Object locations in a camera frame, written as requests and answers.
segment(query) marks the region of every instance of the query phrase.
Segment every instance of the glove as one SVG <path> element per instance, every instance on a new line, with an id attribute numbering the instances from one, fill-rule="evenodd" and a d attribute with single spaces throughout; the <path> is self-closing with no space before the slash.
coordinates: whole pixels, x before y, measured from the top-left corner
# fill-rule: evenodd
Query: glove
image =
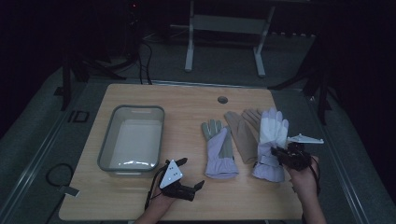
<path id="1" fill-rule="evenodd" d="M 283 119 L 282 112 L 270 108 L 262 112 L 260 126 L 260 144 L 276 141 L 277 147 L 285 148 L 288 137 L 289 122 Z"/>
<path id="2" fill-rule="evenodd" d="M 242 117 L 250 123 L 250 125 L 257 131 L 260 132 L 260 125 L 262 120 L 262 111 L 259 109 L 246 109 L 242 113 Z"/>
<path id="3" fill-rule="evenodd" d="M 228 179 L 239 174 L 233 160 L 233 145 L 229 127 L 222 127 L 221 121 L 211 119 L 202 123 L 207 142 L 207 165 L 205 175 L 215 179 Z"/>
<path id="4" fill-rule="evenodd" d="M 224 118 L 231 128 L 231 134 L 236 148 L 241 155 L 244 164 L 250 164 L 257 160 L 257 141 L 242 116 L 235 112 L 225 113 Z"/>
<path id="5" fill-rule="evenodd" d="M 283 119 L 282 112 L 271 108 L 262 112 L 258 160 L 253 175 L 272 182 L 285 181 L 285 173 L 271 147 L 284 147 L 288 135 L 289 122 Z"/>

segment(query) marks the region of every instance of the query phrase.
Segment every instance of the white stand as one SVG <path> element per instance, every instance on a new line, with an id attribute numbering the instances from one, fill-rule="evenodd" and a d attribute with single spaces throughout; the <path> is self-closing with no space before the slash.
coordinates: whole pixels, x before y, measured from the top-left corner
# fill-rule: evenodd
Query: white stand
<path id="1" fill-rule="evenodd" d="M 185 71 L 190 72 L 192 70 L 194 30 L 208 30 L 260 35 L 260 43 L 257 47 L 253 48 L 253 53 L 258 76 L 265 76 L 264 66 L 262 63 L 262 46 L 264 44 L 265 37 L 268 35 L 268 29 L 274 15 L 274 11 L 275 7 L 271 7 L 267 20 L 194 15 L 194 1 L 190 0 L 189 45 L 187 48 Z"/>

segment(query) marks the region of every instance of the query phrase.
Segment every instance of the transparent tray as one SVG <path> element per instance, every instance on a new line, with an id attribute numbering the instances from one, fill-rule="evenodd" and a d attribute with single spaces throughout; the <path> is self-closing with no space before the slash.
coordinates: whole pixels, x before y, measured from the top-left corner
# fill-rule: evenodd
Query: transparent tray
<path id="1" fill-rule="evenodd" d="M 113 175 L 153 175 L 161 155 L 164 110 L 157 105 L 119 105 L 111 115 L 98 157 Z"/>

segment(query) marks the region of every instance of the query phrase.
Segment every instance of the cable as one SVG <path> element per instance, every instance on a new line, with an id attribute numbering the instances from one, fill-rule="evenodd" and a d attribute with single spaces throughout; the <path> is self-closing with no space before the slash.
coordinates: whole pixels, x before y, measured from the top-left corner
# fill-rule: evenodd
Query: cable
<path id="1" fill-rule="evenodd" d="M 57 168 L 59 168 L 59 167 L 62 167 L 62 166 L 67 167 L 67 169 L 69 170 L 69 172 L 70 172 L 70 179 L 67 181 L 66 184 L 57 184 L 57 183 L 53 182 L 53 181 L 50 179 L 50 175 L 52 174 L 52 172 L 53 172 L 55 169 L 57 169 Z M 48 182 L 51 186 L 53 186 L 53 187 L 69 186 L 69 184 L 70 184 L 70 182 L 71 182 L 71 180 L 72 180 L 73 174 L 74 174 L 74 169 L 73 169 L 73 167 L 72 167 L 71 165 L 69 165 L 69 164 L 67 164 L 67 163 L 59 163 L 59 164 L 53 166 L 52 168 L 50 168 L 50 169 L 47 171 L 47 173 L 46 173 L 46 180 L 47 180 L 47 182 Z M 55 207 L 53 208 L 53 210 L 51 211 L 50 216 L 48 217 L 46 223 L 50 223 L 50 220 L 52 219 L 52 217 L 53 217 L 53 215 L 55 214 L 56 210 L 58 210 L 59 206 L 61 205 L 61 203 L 62 203 L 63 201 L 64 201 L 64 195 L 61 197 L 61 199 L 59 200 L 59 202 L 56 204 L 56 206 L 55 206 Z"/>
<path id="2" fill-rule="evenodd" d="M 151 61 L 151 55 L 152 55 L 152 48 L 145 43 L 144 41 L 142 41 L 142 45 L 148 47 L 149 49 L 149 56 L 148 56 L 148 62 L 146 63 L 146 65 L 143 65 L 142 63 L 142 58 L 140 56 L 140 53 L 137 54 L 137 60 L 139 61 L 139 79 L 140 79 L 140 84 L 143 85 L 143 76 L 142 76 L 142 72 L 145 71 L 146 72 L 146 78 L 148 81 L 149 85 L 152 85 L 152 81 L 151 78 L 149 76 L 149 62 Z"/>
<path id="3" fill-rule="evenodd" d="M 165 169 L 167 169 L 167 168 L 168 168 L 168 165 L 166 164 L 165 166 L 163 166 L 162 168 L 160 168 L 160 169 L 157 171 L 157 173 L 155 173 L 154 177 L 152 178 L 151 187 L 150 187 L 150 189 L 149 189 L 149 191 L 148 191 L 148 197 L 146 198 L 145 210 L 149 207 L 149 202 L 151 201 L 151 199 L 153 199 L 153 198 L 155 198 L 155 197 L 157 197 L 157 196 L 160 195 L 160 194 L 157 194 L 156 196 L 154 196 L 154 197 L 151 198 L 151 194 L 152 194 L 152 191 L 153 191 L 153 189 L 154 189 L 154 185 L 155 185 L 155 182 L 156 182 L 156 180 L 157 180 L 158 175 L 160 174 L 160 172 L 162 172 L 163 170 L 165 170 Z"/>

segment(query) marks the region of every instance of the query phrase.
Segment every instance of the hand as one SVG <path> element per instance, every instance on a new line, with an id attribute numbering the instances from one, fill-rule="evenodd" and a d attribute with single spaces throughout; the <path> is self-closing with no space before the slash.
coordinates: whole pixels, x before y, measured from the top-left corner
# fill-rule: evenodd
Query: hand
<path id="1" fill-rule="evenodd" d="M 155 224 L 160 221 L 168 211 L 169 207 L 176 200 L 161 193 L 160 188 L 156 188 L 151 196 L 148 209 L 140 216 L 134 224 Z"/>
<path id="2" fill-rule="evenodd" d="M 312 169 L 318 173 L 318 157 L 312 157 Z M 307 224 L 325 224 L 326 218 L 321 210 L 318 194 L 317 181 L 312 170 L 307 167 L 302 171 L 296 171 L 285 166 L 289 172 L 294 190 L 303 207 L 304 219 Z"/>
<path id="3" fill-rule="evenodd" d="M 312 157 L 312 168 L 315 173 L 318 173 L 318 157 Z M 317 182 L 315 180 L 315 176 L 312 173 L 312 170 L 309 168 L 305 168 L 302 171 L 296 171 L 294 169 L 290 169 L 285 166 L 286 170 L 289 172 L 291 180 L 290 182 L 293 184 L 293 188 L 297 193 L 300 201 L 306 201 L 312 198 L 316 198 L 317 194 Z"/>
<path id="4" fill-rule="evenodd" d="M 154 193 L 151 196 L 151 202 L 148 207 L 154 206 L 154 207 L 165 207 L 166 210 L 172 205 L 172 203 L 176 200 L 176 198 L 171 198 L 168 196 L 165 196 L 161 193 L 160 188 L 156 188 L 154 190 Z"/>

